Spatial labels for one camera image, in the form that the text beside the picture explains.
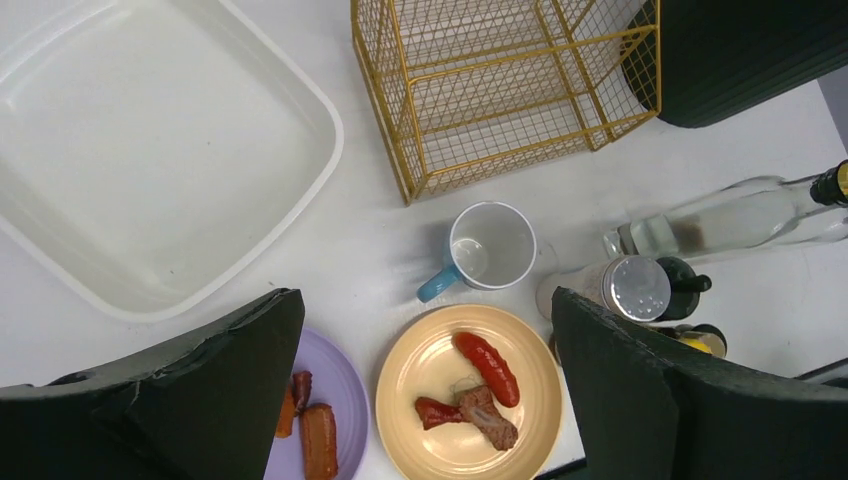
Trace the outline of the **yellow cap sauce bottle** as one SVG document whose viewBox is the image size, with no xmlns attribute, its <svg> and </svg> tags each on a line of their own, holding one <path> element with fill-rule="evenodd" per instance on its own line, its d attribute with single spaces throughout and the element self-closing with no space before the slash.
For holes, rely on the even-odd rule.
<svg viewBox="0 0 848 480">
<path fill-rule="evenodd" d="M 710 324 L 654 327 L 657 332 L 686 344 L 714 357 L 724 359 L 727 355 L 727 341 L 717 327 Z"/>
</svg>

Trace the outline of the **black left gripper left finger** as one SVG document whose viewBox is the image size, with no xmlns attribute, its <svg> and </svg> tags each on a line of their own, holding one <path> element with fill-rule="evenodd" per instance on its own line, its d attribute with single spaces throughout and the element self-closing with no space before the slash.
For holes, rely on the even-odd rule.
<svg viewBox="0 0 848 480">
<path fill-rule="evenodd" d="M 47 385 L 1 391 L 5 479 L 260 479 L 305 307 L 275 289 Z"/>
</svg>

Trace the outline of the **black lid round jar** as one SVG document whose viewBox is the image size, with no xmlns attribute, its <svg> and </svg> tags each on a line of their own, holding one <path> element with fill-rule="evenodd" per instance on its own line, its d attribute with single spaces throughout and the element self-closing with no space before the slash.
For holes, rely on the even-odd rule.
<svg viewBox="0 0 848 480">
<path fill-rule="evenodd" d="M 712 288 L 712 280 L 705 274 L 697 274 L 684 260 L 677 257 L 661 257 L 657 263 L 668 277 L 671 296 L 665 312 L 658 322 L 677 321 L 688 318 L 697 309 L 700 296 Z"/>
</svg>

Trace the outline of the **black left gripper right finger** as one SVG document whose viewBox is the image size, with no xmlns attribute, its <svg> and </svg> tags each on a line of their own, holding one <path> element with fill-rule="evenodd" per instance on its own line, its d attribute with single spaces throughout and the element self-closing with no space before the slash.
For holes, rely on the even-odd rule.
<svg viewBox="0 0 848 480">
<path fill-rule="evenodd" d="M 843 479 L 847 392 L 703 353 L 558 288 L 552 324 L 592 479 Z"/>
</svg>

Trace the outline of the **silver lid shaker jar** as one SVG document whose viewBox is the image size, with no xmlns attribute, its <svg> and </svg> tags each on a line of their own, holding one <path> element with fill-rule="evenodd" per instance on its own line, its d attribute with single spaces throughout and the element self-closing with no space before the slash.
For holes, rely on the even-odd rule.
<svg viewBox="0 0 848 480">
<path fill-rule="evenodd" d="M 536 289 L 536 305 L 546 319 L 552 318 L 552 297 L 559 287 L 641 323 L 661 317 L 671 299 L 670 281 L 664 269 L 657 261 L 643 256 L 623 256 L 547 276 Z"/>
</svg>

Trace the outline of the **clear oil bottle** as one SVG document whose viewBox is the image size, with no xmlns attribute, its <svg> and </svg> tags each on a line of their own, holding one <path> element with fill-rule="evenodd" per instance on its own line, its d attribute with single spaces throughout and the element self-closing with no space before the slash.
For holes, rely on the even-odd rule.
<svg viewBox="0 0 848 480">
<path fill-rule="evenodd" d="M 603 235 L 612 257 L 692 263 L 847 238 L 847 162 L 796 180 L 758 176 L 632 220 Z"/>
</svg>

